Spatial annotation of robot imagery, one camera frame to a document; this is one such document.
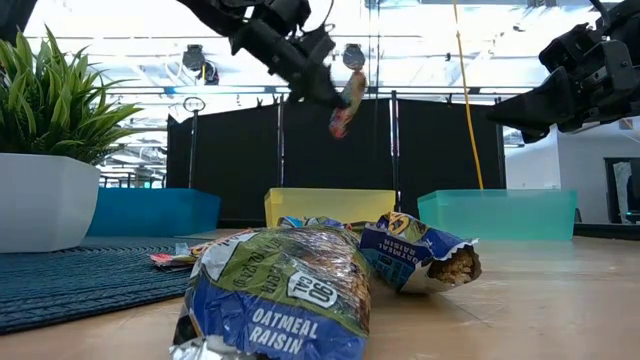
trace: black curtain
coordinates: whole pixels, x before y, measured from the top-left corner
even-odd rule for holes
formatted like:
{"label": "black curtain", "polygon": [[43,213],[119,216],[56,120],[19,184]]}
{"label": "black curtain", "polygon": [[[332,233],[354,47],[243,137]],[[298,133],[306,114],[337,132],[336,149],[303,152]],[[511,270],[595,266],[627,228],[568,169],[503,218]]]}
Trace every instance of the black curtain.
{"label": "black curtain", "polygon": [[0,40],[16,42],[18,29],[24,31],[36,6],[36,0],[2,0],[0,6]]}
{"label": "black curtain", "polygon": [[189,187],[192,119],[178,123],[167,119],[167,183],[168,188]]}
{"label": "black curtain", "polygon": [[222,198],[219,227],[263,226],[278,184],[278,108],[201,115],[193,187]]}
{"label": "black curtain", "polygon": [[332,110],[284,109],[284,186],[393,189],[389,100],[364,100],[343,139],[329,132]]}
{"label": "black curtain", "polygon": [[[502,127],[486,120],[488,106],[471,106],[484,187],[505,187]],[[436,190],[477,189],[464,104],[398,100],[399,187],[402,212],[418,216],[417,199]]]}

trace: plastic storage bin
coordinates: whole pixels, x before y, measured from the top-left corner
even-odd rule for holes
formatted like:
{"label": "plastic storage bin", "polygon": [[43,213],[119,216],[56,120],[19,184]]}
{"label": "plastic storage bin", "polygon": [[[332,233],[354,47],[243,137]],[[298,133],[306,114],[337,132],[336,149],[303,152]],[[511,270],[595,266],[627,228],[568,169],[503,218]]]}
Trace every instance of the plastic storage bin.
{"label": "plastic storage bin", "polygon": [[341,222],[378,221],[393,211],[393,190],[275,188],[265,196],[267,226],[282,216],[297,218],[327,216]]}
{"label": "plastic storage bin", "polygon": [[575,191],[444,190],[418,199],[422,222],[463,238],[571,240]]}
{"label": "plastic storage bin", "polygon": [[190,189],[100,188],[88,236],[171,237],[213,231],[220,198]]}

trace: blue bin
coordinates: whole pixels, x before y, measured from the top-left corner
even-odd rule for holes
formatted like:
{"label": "blue bin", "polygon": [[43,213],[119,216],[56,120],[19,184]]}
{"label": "blue bin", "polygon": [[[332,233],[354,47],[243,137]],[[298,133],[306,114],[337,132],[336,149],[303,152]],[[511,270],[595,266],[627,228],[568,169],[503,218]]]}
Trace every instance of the blue bin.
{"label": "blue bin", "polygon": [[442,190],[418,199],[420,220],[462,238],[571,240],[576,192]]}
{"label": "blue bin", "polygon": [[220,198],[190,189],[100,188],[87,236],[171,237],[213,231]]}

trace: wrapper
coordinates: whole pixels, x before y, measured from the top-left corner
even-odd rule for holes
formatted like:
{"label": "wrapper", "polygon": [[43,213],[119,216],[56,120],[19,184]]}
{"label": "wrapper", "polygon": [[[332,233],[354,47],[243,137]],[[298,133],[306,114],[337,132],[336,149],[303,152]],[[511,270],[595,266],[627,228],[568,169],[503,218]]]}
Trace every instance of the wrapper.
{"label": "wrapper", "polygon": [[482,273],[473,245],[431,228],[410,215],[389,213],[366,225],[360,251],[396,291],[447,291],[476,280]]}
{"label": "wrapper", "polygon": [[342,139],[347,135],[347,125],[356,115],[366,88],[367,77],[360,70],[354,71],[340,94],[349,102],[349,107],[346,109],[335,109],[333,114],[331,114],[329,131],[331,131],[334,138]]}
{"label": "wrapper", "polygon": [[213,244],[194,265],[172,359],[361,359],[370,292],[357,244],[325,225]]}
{"label": "wrapper", "polygon": [[[242,235],[245,233],[249,233],[251,232],[251,230],[245,230],[245,231],[241,231],[237,234],[234,234],[232,236],[237,236],[237,235]],[[179,251],[178,247],[180,244],[176,244],[176,254],[171,255],[171,254],[152,254],[149,255],[151,258],[151,261],[153,262],[153,264],[155,266],[157,266],[158,268],[162,269],[162,270],[167,270],[167,269],[177,269],[177,270],[182,270],[182,269],[190,269],[193,264],[196,263],[196,261],[198,260],[198,258],[213,244],[217,243],[217,242],[223,242],[226,241],[228,239],[228,237],[223,237],[220,239],[216,239],[213,241],[209,241],[206,242],[204,244],[198,244],[196,246],[192,246],[192,247],[186,247],[186,244],[184,244],[184,246],[186,248],[181,249],[183,251]]]}
{"label": "wrapper", "polygon": [[298,219],[292,216],[285,216],[278,219],[278,227],[300,228],[300,227],[312,226],[312,225],[324,225],[324,226],[330,226],[338,229],[350,230],[350,226],[348,224],[343,224],[340,221],[333,220],[326,216],[310,217],[305,219]]}

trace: green leaves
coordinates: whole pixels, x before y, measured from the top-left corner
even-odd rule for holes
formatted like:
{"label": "green leaves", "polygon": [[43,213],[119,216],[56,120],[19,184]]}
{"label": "green leaves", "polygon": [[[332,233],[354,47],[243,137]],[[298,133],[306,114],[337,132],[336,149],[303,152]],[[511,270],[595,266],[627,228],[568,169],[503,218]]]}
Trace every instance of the green leaves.
{"label": "green leaves", "polygon": [[85,49],[67,63],[53,33],[35,56],[18,34],[16,47],[0,41],[0,152],[68,156],[97,164],[130,135],[116,125],[141,109],[115,106],[102,72],[90,72]]}

